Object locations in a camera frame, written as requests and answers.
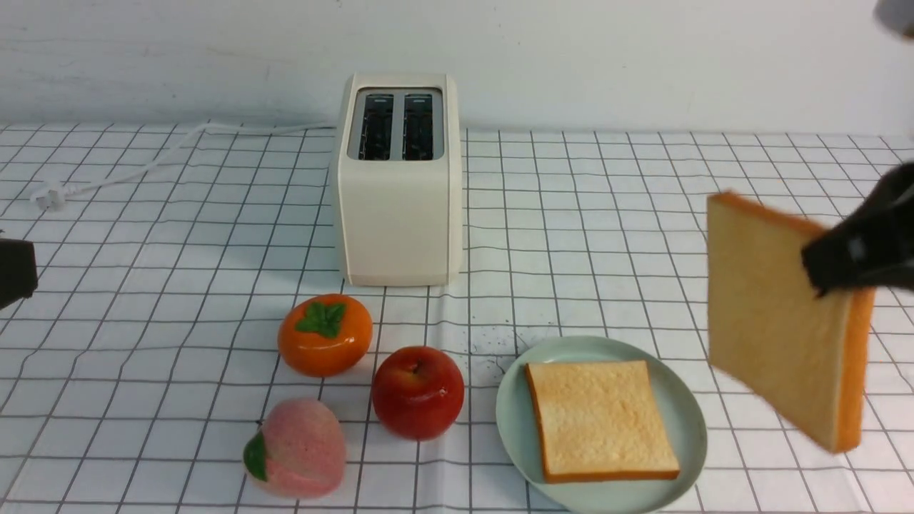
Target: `toaster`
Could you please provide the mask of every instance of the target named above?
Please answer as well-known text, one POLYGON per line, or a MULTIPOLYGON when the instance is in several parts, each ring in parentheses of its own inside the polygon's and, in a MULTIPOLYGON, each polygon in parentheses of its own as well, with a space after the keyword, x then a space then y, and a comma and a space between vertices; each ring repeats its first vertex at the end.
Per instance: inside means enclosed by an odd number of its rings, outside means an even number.
POLYGON ((329 190, 352 285, 443 285, 463 259, 457 91, 438 74, 355 74, 345 85, 329 190))

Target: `grid tablecloth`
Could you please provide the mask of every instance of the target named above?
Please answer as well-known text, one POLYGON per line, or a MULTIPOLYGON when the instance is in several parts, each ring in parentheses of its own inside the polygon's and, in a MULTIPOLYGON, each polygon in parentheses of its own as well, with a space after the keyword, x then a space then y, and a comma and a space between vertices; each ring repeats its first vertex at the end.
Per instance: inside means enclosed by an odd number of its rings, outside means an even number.
POLYGON ((136 169, 191 127, 11 125, 0 230, 36 244, 40 287, 0 311, 0 512, 542 512, 494 424, 504 369, 543 337, 609 336, 660 357, 696 394, 707 467, 678 512, 914 511, 914 295, 880 291, 863 443, 830 456, 707 365, 706 195, 732 188, 834 223, 904 138, 811 134, 463 133, 465 270, 446 287, 363 288, 336 270, 324 193, 333 133, 206 134, 139 182, 41 213, 39 180, 136 169), (309 380, 278 359, 279 320, 315 294, 361 300, 370 353, 309 380), (368 404, 389 352, 448 352, 468 384, 439 440, 392 438, 368 404), (277 401, 342 421, 345 483, 270 498, 241 448, 277 401))

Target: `green calyx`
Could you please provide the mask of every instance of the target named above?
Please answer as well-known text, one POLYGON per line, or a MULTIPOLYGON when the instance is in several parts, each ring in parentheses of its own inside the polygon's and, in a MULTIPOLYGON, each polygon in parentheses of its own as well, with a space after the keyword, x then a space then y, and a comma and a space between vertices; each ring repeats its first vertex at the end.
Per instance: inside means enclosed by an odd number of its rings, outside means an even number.
POLYGON ((261 482, 267 481, 267 442, 263 438, 263 432, 258 430, 244 445, 242 460, 252 477, 261 482))
POLYGON ((295 324, 295 330, 314 332, 322 337, 333 339, 339 336, 344 314, 345 304, 327 305, 313 302, 305 309, 304 317, 295 324))

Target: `slice of bread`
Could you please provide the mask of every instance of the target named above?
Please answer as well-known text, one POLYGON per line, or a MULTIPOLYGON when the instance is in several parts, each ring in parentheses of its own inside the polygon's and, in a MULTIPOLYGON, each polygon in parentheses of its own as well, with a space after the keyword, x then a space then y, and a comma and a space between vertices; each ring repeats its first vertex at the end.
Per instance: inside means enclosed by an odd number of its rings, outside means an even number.
POLYGON ((708 360, 837 454, 860 444, 875 291, 816 298, 801 249, 825 232, 732 192, 708 197, 708 360))
POLYGON ((526 379, 547 483, 679 476, 643 360, 530 362, 526 379))

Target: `orange persimmon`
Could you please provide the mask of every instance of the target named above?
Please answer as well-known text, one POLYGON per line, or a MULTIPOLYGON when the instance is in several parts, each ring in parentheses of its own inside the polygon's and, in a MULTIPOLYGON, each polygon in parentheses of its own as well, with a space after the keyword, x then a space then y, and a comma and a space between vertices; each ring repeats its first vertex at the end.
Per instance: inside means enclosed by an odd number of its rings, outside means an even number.
POLYGON ((298 304, 282 321, 280 355, 309 377, 330 377, 352 368, 368 352, 374 326, 361 302, 322 294, 298 304))

